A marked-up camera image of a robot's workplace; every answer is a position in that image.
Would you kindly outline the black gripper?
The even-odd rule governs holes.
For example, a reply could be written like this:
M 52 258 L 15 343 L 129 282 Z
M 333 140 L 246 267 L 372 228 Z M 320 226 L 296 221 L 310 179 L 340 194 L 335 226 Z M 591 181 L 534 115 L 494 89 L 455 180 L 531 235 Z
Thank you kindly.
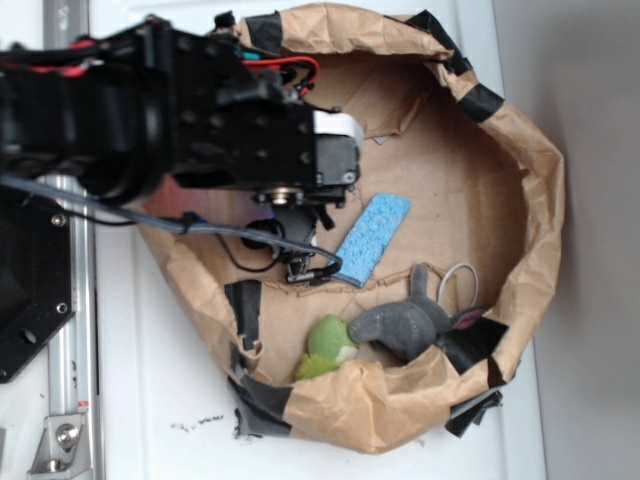
M 319 70 L 307 55 L 261 54 L 166 23 L 165 174 L 259 202 L 343 205 L 360 175 L 360 133 L 351 117 L 305 102 Z

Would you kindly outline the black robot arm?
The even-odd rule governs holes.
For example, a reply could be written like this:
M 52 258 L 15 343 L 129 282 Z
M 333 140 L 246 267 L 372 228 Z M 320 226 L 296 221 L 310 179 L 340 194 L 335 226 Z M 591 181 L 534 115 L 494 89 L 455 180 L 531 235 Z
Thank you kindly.
M 309 57 L 263 57 L 230 33 L 149 17 L 61 50 L 1 55 L 1 170 L 75 177 L 112 205 L 184 188 L 265 201 L 340 203 L 360 175 L 363 133 L 304 94 Z

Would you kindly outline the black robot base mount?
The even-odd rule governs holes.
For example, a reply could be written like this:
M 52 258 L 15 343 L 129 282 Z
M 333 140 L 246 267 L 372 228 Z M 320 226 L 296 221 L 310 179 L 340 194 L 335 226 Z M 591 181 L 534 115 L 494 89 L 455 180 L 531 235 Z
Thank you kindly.
M 1 382 L 14 381 L 74 314 L 73 217 L 1 191 Z

